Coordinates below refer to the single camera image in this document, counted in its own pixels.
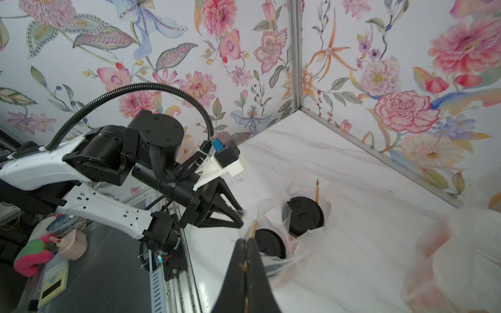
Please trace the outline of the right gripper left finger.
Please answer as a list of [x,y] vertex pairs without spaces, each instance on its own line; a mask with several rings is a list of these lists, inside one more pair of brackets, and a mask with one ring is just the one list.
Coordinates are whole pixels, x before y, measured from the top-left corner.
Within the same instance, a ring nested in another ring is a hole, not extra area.
[[246,300],[246,241],[236,241],[219,297],[212,312],[245,312]]

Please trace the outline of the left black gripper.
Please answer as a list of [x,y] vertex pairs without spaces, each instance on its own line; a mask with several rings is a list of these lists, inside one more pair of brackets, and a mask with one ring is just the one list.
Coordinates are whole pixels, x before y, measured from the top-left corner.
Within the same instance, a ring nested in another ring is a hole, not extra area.
[[[174,117],[142,110],[127,126],[107,125],[92,129],[63,161],[87,178],[121,186],[128,175],[157,189],[168,199],[188,207],[193,199],[197,207],[186,208],[180,227],[235,228],[243,226],[238,211],[243,208],[225,181],[203,186],[203,195],[193,190],[195,174],[182,179],[177,154],[185,131]],[[216,219],[218,213],[230,220]]]

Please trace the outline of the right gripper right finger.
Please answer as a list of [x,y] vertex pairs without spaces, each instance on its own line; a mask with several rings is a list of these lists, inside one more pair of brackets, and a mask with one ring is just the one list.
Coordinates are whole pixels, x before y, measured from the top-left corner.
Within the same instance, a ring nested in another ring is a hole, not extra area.
[[280,313],[254,238],[245,242],[245,312]]

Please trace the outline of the red cup black lid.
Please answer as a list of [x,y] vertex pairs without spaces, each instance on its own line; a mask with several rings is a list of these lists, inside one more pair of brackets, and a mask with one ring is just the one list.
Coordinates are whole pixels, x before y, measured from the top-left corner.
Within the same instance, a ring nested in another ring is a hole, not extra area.
[[284,241],[276,232],[262,228],[255,232],[254,238],[261,253],[282,260],[287,257]]
[[290,209],[289,234],[293,237],[302,236],[309,230],[315,230],[325,225],[324,212],[312,199],[296,196],[287,202]]

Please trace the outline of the clear plastic bag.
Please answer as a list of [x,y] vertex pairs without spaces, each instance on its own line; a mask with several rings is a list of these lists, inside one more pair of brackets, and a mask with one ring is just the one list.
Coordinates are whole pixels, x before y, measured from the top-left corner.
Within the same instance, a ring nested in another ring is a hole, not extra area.
[[411,312],[500,311],[500,170],[418,240],[401,297]]
[[[290,209],[287,202],[296,196],[310,198],[321,207],[325,218],[323,227],[309,230],[299,237],[293,237],[289,234]],[[291,184],[286,189],[245,210],[243,214],[244,225],[239,231],[241,238],[247,237],[251,223],[257,220],[259,223],[257,230],[264,228],[276,232],[286,246],[287,257],[283,260],[260,252],[272,288],[280,288],[287,284],[294,272],[294,267],[320,251],[330,228],[331,208],[331,196],[327,194],[325,186],[318,185],[313,189],[300,189]]]

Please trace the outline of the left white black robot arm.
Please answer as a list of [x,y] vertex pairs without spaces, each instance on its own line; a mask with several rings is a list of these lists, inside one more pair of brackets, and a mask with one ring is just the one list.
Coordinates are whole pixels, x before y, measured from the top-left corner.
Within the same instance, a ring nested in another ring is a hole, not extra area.
[[[120,230],[148,249],[170,253],[180,230],[241,228],[243,210],[222,175],[243,169],[233,142],[207,156],[199,173],[176,175],[185,131],[173,117],[141,111],[127,127],[108,125],[53,151],[31,146],[1,167],[1,200],[27,213],[75,215]],[[167,211],[135,209],[91,188],[120,186],[129,176],[150,186],[185,211],[179,221]]]

